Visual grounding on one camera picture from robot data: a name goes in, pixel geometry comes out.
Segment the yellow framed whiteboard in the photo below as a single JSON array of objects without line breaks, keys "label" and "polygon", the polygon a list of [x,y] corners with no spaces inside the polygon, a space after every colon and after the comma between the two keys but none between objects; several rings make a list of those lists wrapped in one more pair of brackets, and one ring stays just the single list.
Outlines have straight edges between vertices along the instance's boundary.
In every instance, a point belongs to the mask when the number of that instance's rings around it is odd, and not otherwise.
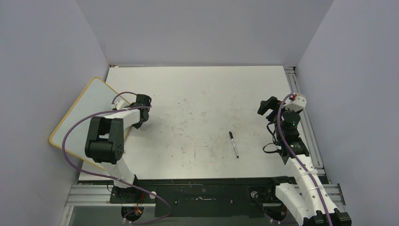
[{"label": "yellow framed whiteboard", "polygon": [[[50,135],[50,144],[61,149],[65,134],[76,122],[91,114],[111,110],[111,102],[116,95],[116,90],[102,79],[94,77]],[[90,120],[85,120],[72,130],[65,142],[65,150],[86,164],[90,164],[90,171],[97,170],[104,174],[105,169],[85,155],[89,124]]]}]

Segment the black white marker pen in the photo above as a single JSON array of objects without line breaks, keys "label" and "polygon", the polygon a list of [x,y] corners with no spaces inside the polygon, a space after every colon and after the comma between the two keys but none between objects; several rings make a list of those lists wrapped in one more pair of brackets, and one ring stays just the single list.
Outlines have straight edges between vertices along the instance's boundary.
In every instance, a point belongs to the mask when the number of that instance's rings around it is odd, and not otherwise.
[{"label": "black white marker pen", "polygon": [[237,148],[236,148],[236,145],[235,145],[235,142],[234,142],[233,133],[231,131],[229,131],[229,136],[230,136],[230,140],[231,140],[231,143],[232,143],[232,146],[233,146],[234,153],[236,155],[236,158],[238,159],[239,155],[238,155],[238,151],[237,151]]}]

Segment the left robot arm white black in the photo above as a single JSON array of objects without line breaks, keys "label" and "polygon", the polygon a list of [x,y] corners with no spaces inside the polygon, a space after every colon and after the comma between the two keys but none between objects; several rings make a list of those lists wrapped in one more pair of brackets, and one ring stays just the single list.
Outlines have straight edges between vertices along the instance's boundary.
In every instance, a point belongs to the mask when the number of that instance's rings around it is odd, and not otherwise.
[{"label": "left robot arm white black", "polygon": [[129,203],[141,200],[143,193],[136,187],[137,176],[123,159],[125,130],[131,127],[138,129],[148,121],[151,102],[150,96],[137,94],[136,101],[127,106],[120,105],[120,111],[116,108],[118,104],[113,103],[116,112],[92,117],[88,128],[85,155],[115,177],[112,197]]}]

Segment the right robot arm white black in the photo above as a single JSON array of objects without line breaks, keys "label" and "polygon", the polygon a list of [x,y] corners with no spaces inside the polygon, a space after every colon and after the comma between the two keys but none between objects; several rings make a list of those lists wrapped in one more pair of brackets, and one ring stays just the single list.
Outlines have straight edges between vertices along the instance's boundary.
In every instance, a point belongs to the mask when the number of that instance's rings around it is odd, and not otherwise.
[{"label": "right robot arm white black", "polygon": [[300,190],[297,192],[289,182],[275,183],[266,188],[266,195],[273,202],[281,201],[300,226],[350,226],[351,217],[347,212],[341,212],[331,200],[300,137],[300,112],[306,103],[306,98],[297,93],[287,95],[282,101],[272,96],[260,102],[257,113],[264,115],[271,111],[266,119],[275,127],[271,132],[277,148],[275,152],[292,173]]}]

